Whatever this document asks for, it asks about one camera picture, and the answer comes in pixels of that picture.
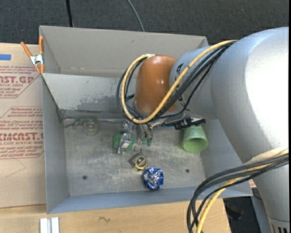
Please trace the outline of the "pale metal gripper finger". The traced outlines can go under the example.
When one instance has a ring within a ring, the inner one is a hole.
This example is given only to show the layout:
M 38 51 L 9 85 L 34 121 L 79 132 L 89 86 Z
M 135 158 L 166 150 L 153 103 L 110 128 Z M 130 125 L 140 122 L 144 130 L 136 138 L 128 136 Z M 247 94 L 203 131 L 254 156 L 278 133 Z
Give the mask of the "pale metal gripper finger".
M 117 149 L 118 154 L 123 154 L 124 152 L 131 150 L 133 145 L 132 138 L 123 138 L 121 137 L 119 140 L 119 145 Z
M 122 124 L 122 132 L 126 135 L 132 135 L 134 132 L 134 123 L 129 120 L 125 120 Z

